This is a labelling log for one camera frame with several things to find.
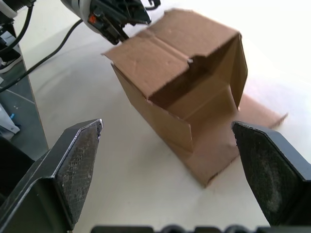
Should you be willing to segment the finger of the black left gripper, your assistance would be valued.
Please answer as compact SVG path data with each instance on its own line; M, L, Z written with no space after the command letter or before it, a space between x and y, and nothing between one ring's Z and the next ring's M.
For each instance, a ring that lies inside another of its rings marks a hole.
M121 7L126 19L123 21L126 24L150 24L151 19L148 15L149 7L144 6L122 6Z
M129 38L120 27L114 28L109 22L100 23L99 32L112 45L117 45Z

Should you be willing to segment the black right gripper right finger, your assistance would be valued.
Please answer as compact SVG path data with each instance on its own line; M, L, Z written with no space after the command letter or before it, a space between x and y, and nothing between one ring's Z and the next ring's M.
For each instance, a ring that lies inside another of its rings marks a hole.
M271 226L311 225L311 165L277 131L234 121L246 180Z

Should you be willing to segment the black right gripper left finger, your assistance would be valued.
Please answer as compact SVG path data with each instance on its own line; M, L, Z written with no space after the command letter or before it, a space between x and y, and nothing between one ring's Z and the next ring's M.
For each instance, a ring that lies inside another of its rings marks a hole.
M74 229L92 181L102 129L101 119L75 124L37 160L1 140L1 232L69 233Z

